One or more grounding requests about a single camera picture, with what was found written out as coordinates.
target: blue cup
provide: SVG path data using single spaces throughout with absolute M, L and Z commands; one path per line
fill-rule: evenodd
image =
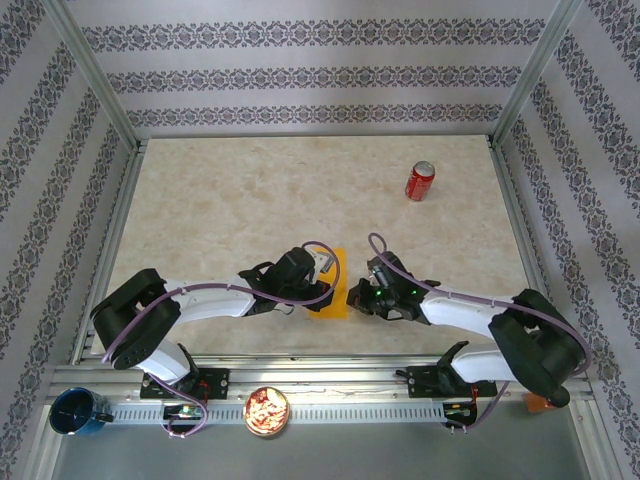
M 113 422 L 109 402 L 86 388 L 70 388 L 51 406 L 49 424 L 63 435 L 88 435 Z

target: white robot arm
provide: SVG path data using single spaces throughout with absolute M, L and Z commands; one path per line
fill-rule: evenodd
M 475 347 L 459 342 L 425 373 L 429 378 L 410 382 L 422 381 L 434 396 L 442 396 L 481 381 L 517 381 L 553 406 L 569 402 L 562 383 L 585 360 L 584 340 L 539 292 L 525 289 L 514 297 L 482 299 L 481 304 L 472 300 L 478 297 L 454 293 L 439 282 L 427 280 L 422 283 L 429 289 L 422 288 L 393 252 L 379 253 L 367 265 L 371 276 L 349 291 L 351 307 L 385 320 L 458 327 L 495 342 Z
M 276 299 L 319 311 L 331 304 L 333 292 L 327 283 L 318 281 L 318 275 L 333 263 L 328 253 L 295 247 L 276 264 L 266 262 L 229 280 L 199 284 L 202 288 L 190 282 L 165 281 L 154 269 L 146 269 L 97 305 L 91 315 L 114 368 L 137 367 L 189 390 L 197 367 L 184 347 L 164 338 L 174 325 L 269 312 L 278 304 Z M 130 329 L 143 308 L 148 311 Z

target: marble table surface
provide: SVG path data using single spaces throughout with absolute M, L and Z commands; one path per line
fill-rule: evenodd
M 427 199 L 404 195 L 428 160 Z M 142 268 L 163 278 L 226 279 L 276 261 L 306 240 L 342 247 L 347 285 L 367 275 L 376 231 L 419 278 L 468 292 L 515 295 L 527 286 L 482 136 L 151 140 L 109 291 Z M 483 337 L 448 327 L 271 312 L 175 327 L 169 339 L 207 354 L 438 354 Z M 93 352 L 102 350 L 99 341 Z

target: damask wall pattern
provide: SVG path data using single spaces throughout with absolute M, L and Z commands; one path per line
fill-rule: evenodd
M 37 1 L 0 1 L 0 479 L 69 361 L 129 152 Z
M 556 2 L 171 3 L 68 3 L 143 138 L 490 133 Z
M 502 150 L 545 286 L 593 348 L 625 478 L 640 478 L 636 11 L 583 3 Z

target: coke can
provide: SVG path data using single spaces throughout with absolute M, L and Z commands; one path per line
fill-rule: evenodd
M 436 178 L 435 167 L 425 160 L 418 162 L 411 169 L 404 193 L 411 200 L 419 202 L 427 195 L 434 178 Z

